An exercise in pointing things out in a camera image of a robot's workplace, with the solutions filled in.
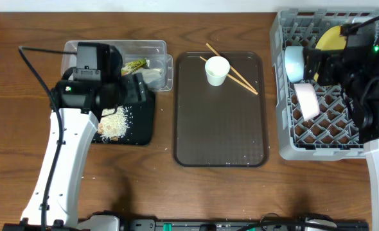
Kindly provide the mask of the light blue bowl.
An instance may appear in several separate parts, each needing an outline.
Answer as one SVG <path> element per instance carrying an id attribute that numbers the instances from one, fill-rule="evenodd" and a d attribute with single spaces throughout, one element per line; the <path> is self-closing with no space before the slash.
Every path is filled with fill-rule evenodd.
<path id="1" fill-rule="evenodd" d="M 304 47 L 288 46 L 285 49 L 285 70 L 290 82 L 296 83 L 304 78 Z"/>

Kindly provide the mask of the yellow plate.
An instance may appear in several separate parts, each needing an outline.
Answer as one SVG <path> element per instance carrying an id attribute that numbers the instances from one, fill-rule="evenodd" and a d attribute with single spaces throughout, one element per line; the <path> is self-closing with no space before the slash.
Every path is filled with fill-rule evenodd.
<path id="1" fill-rule="evenodd" d="M 321 51 L 335 51 L 343 50 L 346 47 L 346 38 L 340 35 L 341 26 L 334 26 L 330 28 L 324 35 L 319 39 L 316 49 Z M 328 74 L 323 74 L 325 58 L 321 59 L 317 73 L 314 75 L 314 80 L 321 86 L 334 85 L 333 80 L 325 80 L 324 77 Z"/>

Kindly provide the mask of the pink bowl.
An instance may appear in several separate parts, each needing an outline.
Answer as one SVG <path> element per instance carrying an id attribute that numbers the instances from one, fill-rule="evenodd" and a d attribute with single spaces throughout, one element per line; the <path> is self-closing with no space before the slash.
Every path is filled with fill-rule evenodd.
<path id="1" fill-rule="evenodd" d="M 319 102 L 312 84 L 297 83 L 294 84 L 294 89 L 304 120 L 308 121 L 318 116 L 320 113 Z"/>

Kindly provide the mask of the green snack wrapper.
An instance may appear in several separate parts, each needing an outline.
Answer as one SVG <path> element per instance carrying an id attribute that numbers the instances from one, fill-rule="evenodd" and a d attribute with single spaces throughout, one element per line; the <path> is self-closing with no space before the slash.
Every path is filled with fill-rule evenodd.
<path id="1" fill-rule="evenodd" d="M 138 70 L 139 68 L 144 67 L 145 65 L 146 65 L 145 59 L 139 59 L 139 60 L 128 62 L 121 68 L 121 75 L 126 76 L 128 74 L 131 74 L 134 71 Z"/>

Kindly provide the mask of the white tissue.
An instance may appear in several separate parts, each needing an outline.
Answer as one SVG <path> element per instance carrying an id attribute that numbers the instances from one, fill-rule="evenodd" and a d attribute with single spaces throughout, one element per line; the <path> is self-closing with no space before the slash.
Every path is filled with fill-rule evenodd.
<path id="1" fill-rule="evenodd" d="M 163 69 L 142 69 L 141 74 L 143 75 L 144 82 L 150 84 L 154 81 L 158 81 L 163 77 Z"/>

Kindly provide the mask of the white cup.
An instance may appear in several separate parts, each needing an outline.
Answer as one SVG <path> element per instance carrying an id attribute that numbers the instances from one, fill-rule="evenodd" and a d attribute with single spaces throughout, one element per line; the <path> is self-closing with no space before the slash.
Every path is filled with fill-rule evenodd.
<path id="1" fill-rule="evenodd" d="M 220 86 L 229 74 L 230 64 L 222 56 L 213 56 L 206 61 L 205 72 L 207 81 L 212 86 Z"/>

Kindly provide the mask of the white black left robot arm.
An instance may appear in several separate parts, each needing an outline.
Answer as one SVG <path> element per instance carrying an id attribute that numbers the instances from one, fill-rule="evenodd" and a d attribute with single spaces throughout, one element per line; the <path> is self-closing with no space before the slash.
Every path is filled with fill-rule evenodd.
<path id="1" fill-rule="evenodd" d="M 61 79 L 52 97 L 46 153 L 21 223 L 35 230 L 72 230 L 85 161 L 94 142 L 148 144 L 155 95 L 142 74 L 101 80 Z"/>

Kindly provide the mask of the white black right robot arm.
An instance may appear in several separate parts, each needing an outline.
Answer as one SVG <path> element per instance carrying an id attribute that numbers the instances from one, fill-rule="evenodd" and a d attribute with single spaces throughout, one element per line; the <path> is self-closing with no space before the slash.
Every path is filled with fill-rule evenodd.
<path id="1" fill-rule="evenodd" d="M 360 46 L 335 51 L 305 48 L 303 78 L 340 85 L 358 128 L 371 183 L 373 230 L 379 230 L 379 36 Z"/>

